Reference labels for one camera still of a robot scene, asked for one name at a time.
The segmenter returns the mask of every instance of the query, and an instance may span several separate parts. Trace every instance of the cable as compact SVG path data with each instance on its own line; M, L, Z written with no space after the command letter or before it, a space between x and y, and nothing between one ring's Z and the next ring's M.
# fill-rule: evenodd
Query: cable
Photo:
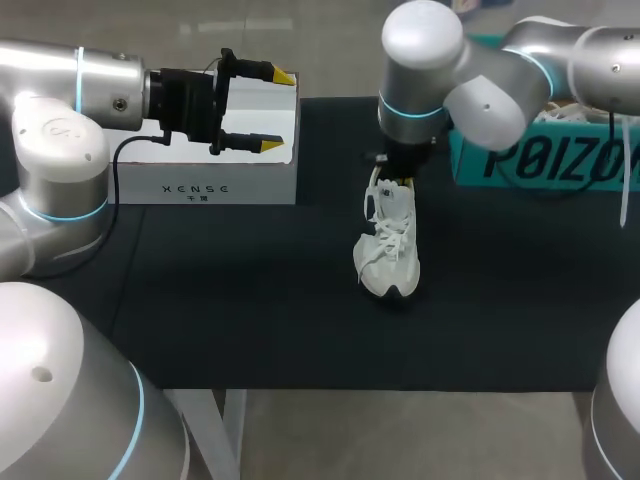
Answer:
M207 65L206 67L204 67L204 70L202 71L202 74L206 74L207 70L209 70L209 68L211 68L211 65L213 65L216 62L219 62L220 60L222 60L222 57L216 57L213 60L211 60L211 62L209 62L209 65Z
M603 162L602 170L604 170L608 166L609 161L611 161L611 156L613 154L613 146L614 146L613 143L614 143L614 141L615 141L615 119L614 119L613 112L609 112L609 145L611 147L610 147L610 150L609 150L609 158L607 159L608 161L606 163ZM507 182L509 184L509 186L511 186L512 188L515 188L517 190L521 190L521 191L525 192L527 194L527 196L532 197L535 200L543 200L543 201L570 200L570 199L572 199L574 197L577 197L581 193L586 192L587 190L589 190L596 183L596 180L594 178L592 178L587 183L582 185L580 188L577 188L575 190L570 190L568 192L563 192L563 193L540 193L540 192L536 192L536 191L531 191L530 189L525 188L522 185L519 185L515 180L513 180L511 177L509 177L507 175L507 173L502 168L502 165L500 165L500 162L496 162L496 169L498 170L498 173L500 174L502 179L505 182Z
M102 238L102 241L100 241L100 243L95 248L95 250L91 252L91 255L85 258L83 261L81 261L77 265L74 265L73 267L67 270L64 270L62 272L54 273L51 275L42 275L42 276L23 275L22 278L25 278L27 280L54 280L57 278L65 277L85 267L98 256L98 254L102 251L104 246L107 244L107 242L111 238L111 235L113 234L116 223L118 221L118 213L120 212L120 178L118 177L118 158L120 157L120 153L122 152L122 149L124 147L126 147L130 143L137 142L140 140L146 140L153 143L160 143L162 145L169 145L171 142L171 132L168 132L168 134L165 134L164 137L150 137L150 136L142 136L142 135L129 137L126 140L123 140L122 143L118 145L118 148L116 148L116 151L113 154L113 168L112 168L113 193L114 193L113 214L111 215L111 222L109 223L109 227L107 228L107 231L105 232L104 237Z

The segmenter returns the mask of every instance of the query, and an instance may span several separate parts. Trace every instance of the white shoelace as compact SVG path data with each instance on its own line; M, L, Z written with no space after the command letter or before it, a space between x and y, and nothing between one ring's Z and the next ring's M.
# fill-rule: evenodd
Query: white shoelace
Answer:
M620 227L627 223L629 208L629 190L631 187L631 131L629 117L622 117L622 143L624 144L624 183L622 184L622 206L620 207Z
M577 103L572 103L564 107L552 103L552 110L538 114L539 122L580 122L589 123L585 112L588 109ZM629 190L631 188L631 124L637 125L640 117L629 118L626 115L620 117L622 125L622 140L624 145L624 182L622 184L622 203L620 206L620 227L624 228L627 223L627 211L629 209Z
M402 220L395 220L393 218L381 219L378 214L380 211L379 194L380 192L375 187L369 187L364 196L364 217L367 221L375 224L376 237L378 238L379 245L362 260L362 264L358 269L358 281L360 281L365 267L371 262L378 260L381 255L386 255L387 258L397 262L400 259L400 254L404 252L409 243L408 233L411 228L413 212L409 212L409 215ZM373 198L375 207L375 212L371 218L367 218L369 198Z

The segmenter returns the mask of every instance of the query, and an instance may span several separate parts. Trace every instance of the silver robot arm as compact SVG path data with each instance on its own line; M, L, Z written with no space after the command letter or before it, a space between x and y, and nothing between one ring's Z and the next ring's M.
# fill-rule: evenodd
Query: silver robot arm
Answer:
M549 100L640 115L640 28L533 17L491 49L465 37L447 7L416 0L391 13L382 42L379 116L391 142L430 142L445 111L469 141L489 150L513 146Z
M102 128L171 133L261 153L282 138L222 129L230 79L294 85L268 62L223 49L215 75L144 68L140 57L83 47L0 40L0 114L11 119L20 187L0 198L0 281L98 244L105 231L110 153Z

